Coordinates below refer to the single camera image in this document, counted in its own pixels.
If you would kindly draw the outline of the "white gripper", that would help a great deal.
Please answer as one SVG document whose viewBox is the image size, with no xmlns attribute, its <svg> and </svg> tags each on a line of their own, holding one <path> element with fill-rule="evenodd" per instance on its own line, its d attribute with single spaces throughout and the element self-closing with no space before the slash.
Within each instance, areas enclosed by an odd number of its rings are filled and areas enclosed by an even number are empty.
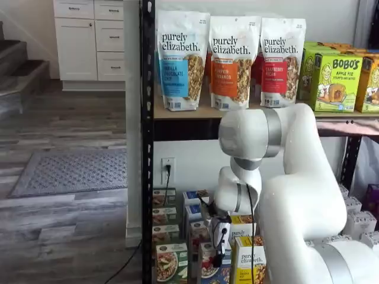
<svg viewBox="0 0 379 284">
<path fill-rule="evenodd" d="M 221 266 L 230 234 L 230 217 L 212 217 L 210 223 L 211 241 L 216 250 L 213 266 Z"/>
</svg>

